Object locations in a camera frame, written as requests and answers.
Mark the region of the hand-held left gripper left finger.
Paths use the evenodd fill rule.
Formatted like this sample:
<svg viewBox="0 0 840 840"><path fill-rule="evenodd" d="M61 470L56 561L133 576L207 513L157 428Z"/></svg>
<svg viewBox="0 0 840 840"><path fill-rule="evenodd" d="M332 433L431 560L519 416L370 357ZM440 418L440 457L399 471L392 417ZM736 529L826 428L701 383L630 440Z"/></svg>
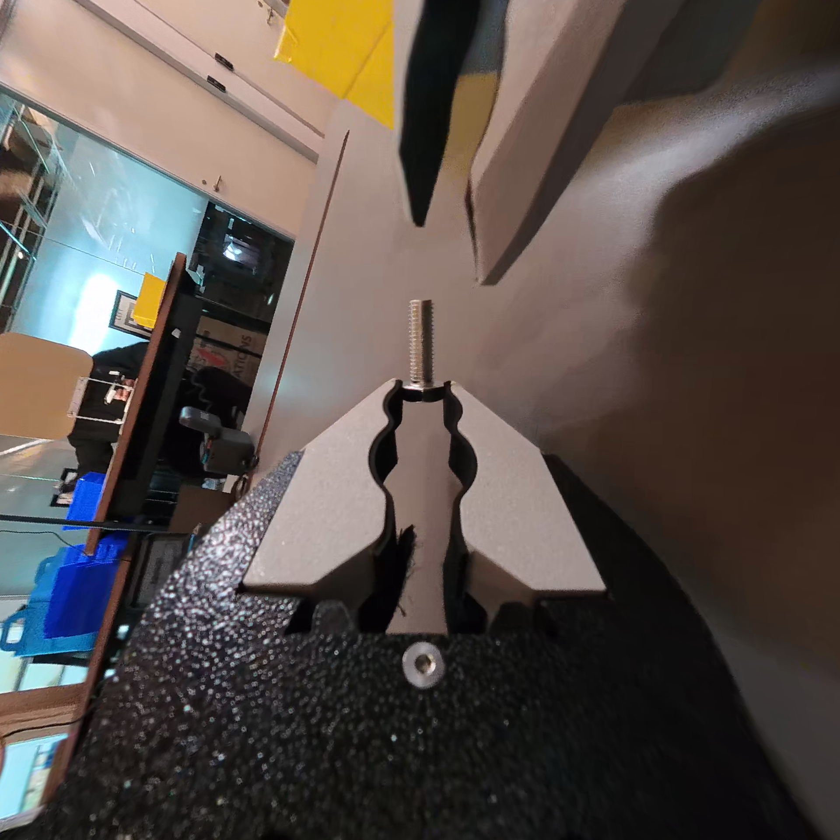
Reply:
<svg viewBox="0 0 840 840"><path fill-rule="evenodd" d="M245 573L247 592L361 606L376 557L394 532L392 499L375 466L398 425L403 383L386 381L305 445Z"/></svg>

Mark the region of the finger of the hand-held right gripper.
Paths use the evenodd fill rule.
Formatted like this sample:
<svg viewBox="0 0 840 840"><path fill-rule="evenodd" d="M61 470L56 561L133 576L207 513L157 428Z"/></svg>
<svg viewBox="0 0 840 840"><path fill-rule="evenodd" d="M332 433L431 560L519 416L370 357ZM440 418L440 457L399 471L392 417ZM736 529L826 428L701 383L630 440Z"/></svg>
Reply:
<svg viewBox="0 0 840 840"><path fill-rule="evenodd" d="M469 177L480 284L500 283L532 242L683 6L509 3L497 99Z"/></svg>
<svg viewBox="0 0 840 840"><path fill-rule="evenodd" d="M438 177L466 182L496 105L508 1L422 2L402 88L398 158L407 212L425 226Z"/></svg>

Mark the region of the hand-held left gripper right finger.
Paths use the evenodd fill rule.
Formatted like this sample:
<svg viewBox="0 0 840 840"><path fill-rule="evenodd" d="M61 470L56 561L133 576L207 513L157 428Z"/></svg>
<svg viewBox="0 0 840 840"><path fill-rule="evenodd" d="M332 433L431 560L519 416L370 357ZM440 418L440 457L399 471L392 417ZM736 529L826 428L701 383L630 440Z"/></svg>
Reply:
<svg viewBox="0 0 840 840"><path fill-rule="evenodd" d="M461 484L444 562L448 608L605 594L541 450L454 382L444 425Z"/></svg>

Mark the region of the silver bolt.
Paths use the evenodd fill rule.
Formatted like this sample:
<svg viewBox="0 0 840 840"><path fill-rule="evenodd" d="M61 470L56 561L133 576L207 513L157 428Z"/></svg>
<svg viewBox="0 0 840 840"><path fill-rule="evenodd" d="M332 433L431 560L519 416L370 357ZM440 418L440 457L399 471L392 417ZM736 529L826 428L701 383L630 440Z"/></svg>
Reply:
<svg viewBox="0 0 840 840"><path fill-rule="evenodd" d="M414 299L408 305L408 376L402 382L404 400L435 403L443 400L445 385L434 367L434 303Z"/></svg>

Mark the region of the grey charger device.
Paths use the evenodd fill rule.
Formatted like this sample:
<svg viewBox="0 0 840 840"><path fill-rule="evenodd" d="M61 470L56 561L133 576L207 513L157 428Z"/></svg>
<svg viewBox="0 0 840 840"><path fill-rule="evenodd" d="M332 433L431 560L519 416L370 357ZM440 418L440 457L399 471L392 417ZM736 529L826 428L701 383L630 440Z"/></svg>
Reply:
<svg viewBox="0 0 840 840"><path fill-rule="evenodd" d="M203 436L199 456L204 472L211 476L244 476L259 462L256 446L245 432L228 428L215 414L185 406L179 424Z"/></svg>

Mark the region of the black office chair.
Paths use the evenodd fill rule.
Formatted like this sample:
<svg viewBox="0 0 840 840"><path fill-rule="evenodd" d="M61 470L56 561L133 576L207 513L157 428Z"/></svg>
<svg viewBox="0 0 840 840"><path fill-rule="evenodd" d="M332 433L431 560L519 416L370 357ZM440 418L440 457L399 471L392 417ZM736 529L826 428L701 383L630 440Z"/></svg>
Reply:
<svg viewBox="0 0 840 840"><path fill-rule="evenodd" d="M175 404L164 432L161 462L187 483L201 483L206 477L201 460L203 434L180 423L185 407L216 415L226 428L240 429L252 389L216 367L188 371L182 378Z"/></svg>

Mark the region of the printed cardboard box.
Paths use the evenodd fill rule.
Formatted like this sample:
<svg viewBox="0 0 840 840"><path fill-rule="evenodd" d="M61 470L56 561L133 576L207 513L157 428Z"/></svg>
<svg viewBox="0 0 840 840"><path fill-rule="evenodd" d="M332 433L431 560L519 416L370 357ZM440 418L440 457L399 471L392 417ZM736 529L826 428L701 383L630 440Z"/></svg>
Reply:
<svg viewBox="0 0 840 840"><path fill-rule="evenodd" d="M187 367L191 371L219 369L253 385L266 347L267 335L203 315L197 327Z"/></svg>

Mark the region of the white door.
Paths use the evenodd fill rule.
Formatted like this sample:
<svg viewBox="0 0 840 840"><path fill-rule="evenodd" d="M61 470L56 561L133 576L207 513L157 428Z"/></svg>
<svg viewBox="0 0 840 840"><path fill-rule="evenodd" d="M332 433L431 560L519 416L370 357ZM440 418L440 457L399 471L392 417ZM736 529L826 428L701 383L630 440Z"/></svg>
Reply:
<svg viewBox="0 0 840 840"><path fill-rule="evenodd" d="M336 97L276 59L287 3L83 1L79 5L314 160Z"/></svg>
<svg viewBox="0 0 840 840"><path fill-rule="evenodd" d="M2 2L2 90L297 238L322 135L139 2Z"/></svg>

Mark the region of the blue plastic bin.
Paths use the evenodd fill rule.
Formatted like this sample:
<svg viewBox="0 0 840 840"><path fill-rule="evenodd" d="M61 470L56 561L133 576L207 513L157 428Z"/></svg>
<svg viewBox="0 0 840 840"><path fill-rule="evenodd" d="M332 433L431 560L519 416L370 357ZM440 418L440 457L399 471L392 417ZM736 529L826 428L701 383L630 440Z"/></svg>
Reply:
<svg viewBox="0 0 840 840"><path fill-rule="evenodd" d="M96 521L106 478L106 474L93 471L77 478L67 510L66 524L62 528L63 531L82 528L82 526L70 524L71 522Z"/></svg>

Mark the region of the dark table with wooden edge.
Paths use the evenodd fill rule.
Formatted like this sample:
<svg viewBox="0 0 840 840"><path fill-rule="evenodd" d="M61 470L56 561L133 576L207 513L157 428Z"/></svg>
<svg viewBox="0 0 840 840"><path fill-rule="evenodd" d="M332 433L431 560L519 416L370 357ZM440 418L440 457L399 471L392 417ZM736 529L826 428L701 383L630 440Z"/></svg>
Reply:
<svg viewBox="0 0 840 840"><path fill-rule="evenodd" d="M203 313L196 285L186 272L186 261L183 253L177 253L171 264L149 346L87 536L88 555L94 553L106 530L129 530L143 512Z"/></svg>

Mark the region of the clear acrylic photo sign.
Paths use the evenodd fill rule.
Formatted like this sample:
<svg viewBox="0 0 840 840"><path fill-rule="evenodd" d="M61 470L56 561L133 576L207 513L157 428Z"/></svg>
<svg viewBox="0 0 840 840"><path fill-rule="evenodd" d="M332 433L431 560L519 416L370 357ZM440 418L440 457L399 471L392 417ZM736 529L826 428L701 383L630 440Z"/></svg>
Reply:
<svg viewBox="0 0 840 840"><path fill-rule="evenodd" d="M66 415L75 421L122 426L137 381L111 371L105 379L80 376Z"/></svg>

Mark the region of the small yellow plastic bin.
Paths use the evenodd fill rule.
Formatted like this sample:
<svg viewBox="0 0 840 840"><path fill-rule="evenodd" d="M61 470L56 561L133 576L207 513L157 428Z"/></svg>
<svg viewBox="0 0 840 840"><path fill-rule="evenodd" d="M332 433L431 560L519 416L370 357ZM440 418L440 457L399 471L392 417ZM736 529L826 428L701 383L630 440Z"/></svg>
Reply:
<svg viewBox="0 0 840 840"><path fill-rule="evenodd" d="M153 330L161 310L166 280L149 272L143 274L139 295L133 304L132 319L141 327Z"/></svg>

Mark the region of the framed marker picture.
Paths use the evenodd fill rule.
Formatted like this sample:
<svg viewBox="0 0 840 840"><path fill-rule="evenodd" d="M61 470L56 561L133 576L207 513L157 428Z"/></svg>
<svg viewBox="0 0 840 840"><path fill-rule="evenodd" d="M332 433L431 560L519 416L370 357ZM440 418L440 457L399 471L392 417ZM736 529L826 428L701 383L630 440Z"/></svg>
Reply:
<svg viewBox="0 0 840 840"><path fill-rule="evenodd" d="M142 324L136 322L133 316L136 302L137 297L125 291L118 290L114 298L108 325L110 329L127 333L135 338L147 340L151 335L150 331Z"/></svg>

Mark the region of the tan rounded board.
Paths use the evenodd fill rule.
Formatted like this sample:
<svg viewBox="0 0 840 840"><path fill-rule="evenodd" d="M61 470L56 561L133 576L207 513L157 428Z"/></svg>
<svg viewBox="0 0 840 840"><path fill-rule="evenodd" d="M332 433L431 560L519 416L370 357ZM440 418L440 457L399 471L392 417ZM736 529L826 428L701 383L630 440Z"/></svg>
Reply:
<svg viewBox="0 0 840 840"><path fill-rule="evenodd" d="M93 360L69 345L18 332L1 336L1 435L57 440L76 419L70 409Z"/></svg>

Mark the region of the glass partition window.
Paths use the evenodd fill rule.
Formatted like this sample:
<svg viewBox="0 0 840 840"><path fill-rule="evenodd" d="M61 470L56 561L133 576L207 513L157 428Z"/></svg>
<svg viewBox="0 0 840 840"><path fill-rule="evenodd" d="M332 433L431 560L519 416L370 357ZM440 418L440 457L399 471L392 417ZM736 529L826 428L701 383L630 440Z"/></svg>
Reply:
<svg viewBox="0 0 840 840"><path fill-rule="evenodd" d="M177 253L203 315L267 335L293 241L2 91L2 333L84 350L89 376L140 372L150 337L109 328ZM107 466L119 426L76 421Z"/></svg>

